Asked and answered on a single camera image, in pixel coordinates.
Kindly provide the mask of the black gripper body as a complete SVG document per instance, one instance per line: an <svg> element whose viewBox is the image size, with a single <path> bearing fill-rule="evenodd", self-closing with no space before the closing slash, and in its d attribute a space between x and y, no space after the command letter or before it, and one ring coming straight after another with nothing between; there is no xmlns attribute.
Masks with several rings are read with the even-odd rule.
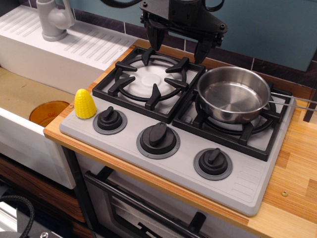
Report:
<svg viewBox="0 0 317 238"><path fill-rule="evenodd" d="M166 24L166 32L198 40L212 35L221 37L227 32L228 26L213 15L223 5L223 0L213 6L208 6L205 0L144 0L139 7L146 29L151 19Z"/></svg>

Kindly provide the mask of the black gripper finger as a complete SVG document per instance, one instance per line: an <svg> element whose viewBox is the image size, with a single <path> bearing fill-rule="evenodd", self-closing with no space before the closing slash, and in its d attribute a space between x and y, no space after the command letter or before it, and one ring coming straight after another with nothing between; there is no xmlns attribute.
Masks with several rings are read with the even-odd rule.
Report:
<svg viewBox="0 0 317 238"><path fill-rule="evenodd" d="M195 52L194 52L194 58L195 58L195 64L201 64L204 59L209 54L210 50L212 48L215 48L217 46L217 36L212 35L208 38L201 38L198 40Z"/></svg>
<svg viewBox="0 0 317 238"><path fill-rule="evenodd" d="M165 32L167 31L168 26L163 23L159 23L154 20L148 20L147 22L147 36L151 47L155 51L159 51L165 36Z"/></svg>

